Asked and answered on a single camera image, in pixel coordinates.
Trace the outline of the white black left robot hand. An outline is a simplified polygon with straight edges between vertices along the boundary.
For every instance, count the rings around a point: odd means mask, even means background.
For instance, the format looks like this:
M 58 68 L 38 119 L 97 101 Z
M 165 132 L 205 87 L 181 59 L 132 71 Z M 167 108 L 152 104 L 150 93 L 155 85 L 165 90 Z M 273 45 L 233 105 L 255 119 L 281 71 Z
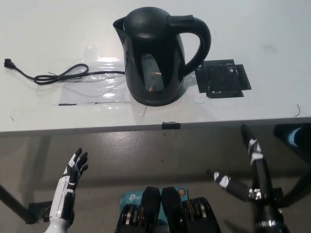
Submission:
M 87 170 L 88 153 L 79 148 L 67 163 L 59 179 L 49 217 L 61 218 L 71 222 L 74 213 L 75 190 L 83 172 Z

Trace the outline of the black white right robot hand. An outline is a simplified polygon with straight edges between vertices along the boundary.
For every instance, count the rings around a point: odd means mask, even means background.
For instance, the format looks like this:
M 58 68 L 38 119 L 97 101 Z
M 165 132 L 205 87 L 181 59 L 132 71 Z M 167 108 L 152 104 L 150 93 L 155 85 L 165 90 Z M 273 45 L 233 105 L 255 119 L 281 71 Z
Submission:
M 281 220 L 281 213 L 276 207 L 274 190 L 267 162 L 258 139 L 246 125 L 241 126 L 242 140 L 247 148 L 250 160 L 252 185 L 248 186 L 220 172 L 213 173 L 214 181 L 234 197 L 251 202 L 256 207 L 255 222 L 271 222 L 275 225 Z

